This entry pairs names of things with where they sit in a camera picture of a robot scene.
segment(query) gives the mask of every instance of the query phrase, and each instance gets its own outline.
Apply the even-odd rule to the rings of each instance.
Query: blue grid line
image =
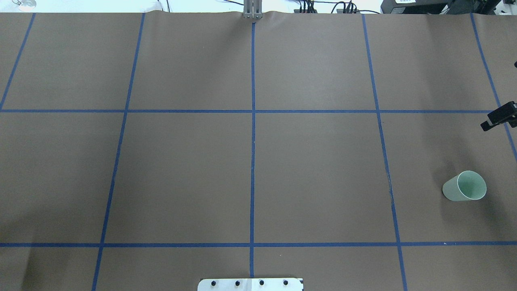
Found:
[[[515,245],[517,241],[416,241],[416,242],[206,242],[206,243],[54,243],[3,242],[0,248],[368,248],[381,246]]]
[[[251,24],[251,183],[250,183],[250,278],[254,274],[255,251],[255,22]]]
[[[386,144],[384,141],[384,132],[383,132],[383,126],[382,126],[382,121],[381,121],[381,111],[379,109],[379,101],[377,98],[377,87],[375,86],[375,77],[373,74],[372,55],[370,52],[370,44],[368,42],[368,30],[366,28],[366,20],[364,18],[364,14],[362,14],[361,17],[362,17],[362,27],[364,30],[364,41],[366,43],[366,53],[368,55],[368,66],[370,68],[370,79],[372,81],[373,98],[375,100],[375,109],[377,110],[377,123],[379,126],[379,134],[381,136],[381,146],[383,149],[384,166],[386,168],[386,175],[388,176],[388,182],[389,182],[389,194],[391,197],[391,213],[393,216],[393,226],[395,229],[395,238],[397,240],[397,250],[399,253],[399,264],[400,264],[400,273],[401,273],[401,277],[402,277],[402,286],[404,288],[404,291],[407,291],[406,272],[404,269],[404,259],[402,257],[402,247],[400,245],[399,224],[397,222],[397,211],[395,209],[395,199],[393,197],[393,187],[391,185],[391,175],[389,172],[388,155],[386,153]]]
[[[131,91],[133,87],[133,80],[134,80],[134,74],[136,71],[136,63],[138,61],[138,52],[140,49],[140,42],[142,40],[142,31],[144,29],[144,21],[145,21],[145,13],[142,13],[142,19],[140,21],[140,29],[138,33],[138,41],[136,42],[136,49],[134,52],[134,60],[133,60],[133,68],[131,70],[131,78],[129,79],[129,87],[128,87],[128,95],[126,98],[126,107],[124,109],[124,117],[122,119],[122,126],[120,127],[120,136],[118,138],[118,146],[117,146],[117,153],[115,156],[115,165],[113,166],[113,174],[111,177],[111,185],[110,185],[110,193],[108,194],[108,202],[106,205],[106,213],[104,215],[104,223],[102,225],[102,233],[100,238],[100,246],[99,246],[99,253],[97,255],[97,263],[95,265],[95,273],[94,273],[94,279],[92,283],[92,291],[95,291],[97,288],[97,280],[99,278],[99,270],[100,270],[100,262],[102,260],[102,252],[104,249],[104,240],[106,239],[106,230],[108,228],[108,219],[110,217],[110,208],[111,208],[111,201],[113,199],[113,190],[115,189],[115,178],[117,175],[117,169],[118,169],[118,161],[120,158],[120,151],[122,148],[122,141],[124,139],[124,131],[126,128],[126,121],[128,116],[128,110],[129,110],[129,101],[131,99]]]
[[[5,113],[124,113],[125,109],[2,109]],[[128,109],[128,113],[377,113],[368,109]],[[490,113],[491,110],[413,110],[413,109],[380,109],[380,113]]]
[[[499,101],[499,96],[497,95],[497,91],[495,89],[494,81],[492,80],[492,74],[490,74],[490,70],[488,68],[488,63],[486,62],[483,47],[481,46],[481,41],[479,40],[478,29],[476,27],[476,21],[474,20],[474,14],[470,13],[470,21],[472,22],[472,28],[474,29],[474,35],[476,36],[476,42],[478,44],[479,54],[481,55],[481,60],[483,61],[483,66],[485,67],[486,75],[488,76],[488,80],[490,82],[490,87],[492,87],[492,92],[494,93],[495,102],[497,106],[501,106],[501,102]],[[517,150],[515,149],[515,145],[513,143],[512,135],[510,134],[510,129],[508,128],[508,124],[504,124],[506,135],[508,136],[508,141],[510,142],[510,146],[512,147],[513,157],[517,161]]]
[[[22,56],[23,48],[25,48],[25,44],[27,43],[27,39],[29,37],[29,32],[31,32],[32,24],[34,23],[35,17],[36,17],[36,14],[33,13],[32,17],[31,17],[31,21],[29,22],[29,26],[27,27],[27,31],[25,32],[25,37],[23,38],[22,45],[20,46],[20,50],[18,51],[18,55],[16,56],[16,60],[14,61],[14,65],[11,70],[11,75],[9,75],[9,80],[7,80],[4,94],[2,96],[2,100],[0,101],[0,110],[4,106],[5,99],[7,98],[7,93],[9,92],[9,87],[11,87],[11,82],[14,77],[14,73],[16,72],[16,68],[18,67],[18,62],[20,61],[20,57]]]

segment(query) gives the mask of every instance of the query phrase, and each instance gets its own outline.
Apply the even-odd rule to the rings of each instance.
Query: light green cup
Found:
[[[451,201],[479,200],[486,194],[486,183],[478,173],[464,171],[447,181],[442,192]]]

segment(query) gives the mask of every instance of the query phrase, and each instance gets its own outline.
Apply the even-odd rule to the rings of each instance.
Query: vertical blue line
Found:
[[[377,123],[379,126],[379,134],[381,136],[381,146],[383,149],[384,167],[386,169],[386,174],[388,176],[389,194],[391,197],[391,214],[393,216],[393,226],[395,228],[395,238],[397,240],[397,251],[399,253],[399,264],[400,264],[400,274],[402,276],[402,286],[404,288],[404,291],[407,291],[406,272],[404,269],[404,259],[402,257],[402,246],[400,244],[399,223],[397,222],[397,211],[395,209],[395,198],[393,197],[393,187],[391,185],[391,175],[389,172],[388,155],[386,153],[386,143],[384,141],[384,132],[383,132],[383,126],[382,126],[382,121],[381,121],[381,110],[379,108],[379,101],[377,98],[377,88],[375,86],[375,77],[373,75],[372,55],[370,53],[370,43],[368,42],[368,31],[366,29],[366,20],[364,18],[364,14],[362,14],[361,16],[362,16],[362,27],[364,30],[364,40],[366,42],[366,53],[368,55],[368,66],[370,68],[370,79],[372,81],[373,98],[375,101],[375,110],[377,111]]]
[[[492,80],[492,74],[490,74],[490,70],[488,69],[488,64],[486,63],[486,59],[484,57],[483,48],[481,47],[481,41],[479,40],[478,29],[476,27],[476,21],[474,20],[474,14],[470,13],[470,21],[472,22],[472,28],[474,29],[474,35],[476,36],[476,42],[478,43],[479,54],[481,55],[481,60],[483,61],[483,65],[485,66],[486,75],[488,76],[488,80],[490,82],[490,86],[492,87],[492,92],[494,93],[495,102],[498,107],[501,107],[501,102],[499,101],[499,96],[497,95],[497,91],[495,89],[494,81]],[[510,146],[512,147],[513,156],[517,161],[517,150],[515,149],[515,145],[513,144],[513,139],[510,134],[510,129],[508,128],[508,124],[504,124],[506,135],[508,136],[508,140],[510,141]]]
[[[110,193],[108,194],[108,203],[106,205],[106,213],[104,215],[104,223],[102,225],[102,234],[100,238],[99,253],[97,254],[97,263],[95,265],[94,279],[92,283],[92,291],[97,289],[97,280],[99,279],[100,262],[102,260],[102,251],[104,249],[104,240],[106,239],[106,230],[108,228],[108,219],[110,217],[111,201],[113,199],[113,190],[115,189],[115,177],[117,175],[118,161],[120,158],[120,151],[122,148],[122,140],[124,138],[124,131],[126,129],[126,120],[129,110],[129,101],[131,99],[131,91],[133,87],[134,74],[136,71],[136,62],[138,61],[138,52],[140,49],[140,41],[142,40],[142,30],[144,28],[145,13],[142,13],[142,19],[140,20],[140,30],[138,32],[138,41],[136,42],[136,49],[133,59],[133,68],[131,70],[131,78],[129,79],[128,95],[126,98],[126,106],[124,109],[124,117],[122,118],[122,126],[120,127],[120,136],[118,138],[117,153],[115,156],[115,165],[113,166],[113,174],[111,176]]]
[[[31,17],[31,21],[29,22],[29,26],[27,27],[27,31],[25,32],[25,37],[23,38],[22,45],[20,46],[20,50],[18,51],[18,55],[16,56],[16,60],[14,61],[14,65],[11,70],[11,75],[9,76],[9,80],[7,81],[7,85],[5,86],[4,94],[2,96],[2,101],[0,101],[0,110],[4,106],[5,99],[7,98],[7,93],[9,92],[9,87],[11,86],[12,79],[14,77],[14,73],[16,72],[16,68],[18,67],[18,62],[20,61],[20,57],[22,56],[23,48],[25,48],[25,43],[27,42],[27,38],[29,37],[29,32],[31,32],[32,24],[34,23],[34,18],[36,14],[33,13]]]
[[[251,24],[251,196],[250,196],[250,278],[254,274],[255,242],[255,22]]]

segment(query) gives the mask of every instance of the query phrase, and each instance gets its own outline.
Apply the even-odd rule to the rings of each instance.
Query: white mounting plate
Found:
[[[299,278],[253,278],[253,279],[203,279],[197,291],[303,291],[303,279]]]

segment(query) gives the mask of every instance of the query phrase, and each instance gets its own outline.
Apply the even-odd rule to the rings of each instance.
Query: mint green plastic cup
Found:
[[[479,200],[486,194],[486,183],[480,174],[464,171],[447,181],[442,192],[451,201]]]

